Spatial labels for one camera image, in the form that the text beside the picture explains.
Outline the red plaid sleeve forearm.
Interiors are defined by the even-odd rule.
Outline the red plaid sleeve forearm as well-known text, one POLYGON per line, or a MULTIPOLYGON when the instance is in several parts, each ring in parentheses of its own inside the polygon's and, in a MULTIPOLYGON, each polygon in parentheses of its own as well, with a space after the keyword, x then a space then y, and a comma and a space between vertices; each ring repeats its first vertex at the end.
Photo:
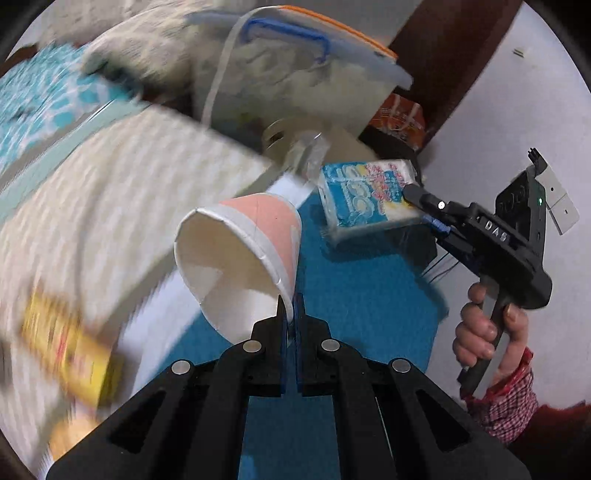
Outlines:
POLYGON ((482 399, 462 394, 470 416, 492 437, 508 445, 526 429, 539 408, 533 391, 531 361, 534 354, 526 348, 517 369, 506 379, 490 387, 482 399))

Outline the right hand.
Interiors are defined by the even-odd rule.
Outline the right hand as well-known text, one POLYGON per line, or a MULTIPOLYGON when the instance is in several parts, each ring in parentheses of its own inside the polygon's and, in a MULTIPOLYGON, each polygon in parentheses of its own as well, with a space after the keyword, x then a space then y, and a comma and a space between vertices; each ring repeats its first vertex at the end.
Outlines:
MULTIPOLYGON (((453 351, 463 367, 474 367, 480 359, 491 360, 495 353, 493 341, 497 328, 482 310, 486 294, 485 285, 473 284, 468 290, 469 302, 461 310, 453 351)), ((523 309, 509 304, 504 311, 504 322, 510 341, 493 377, 493 385, 506 380, 518 369, 528 345, 529 317, 523 309)))

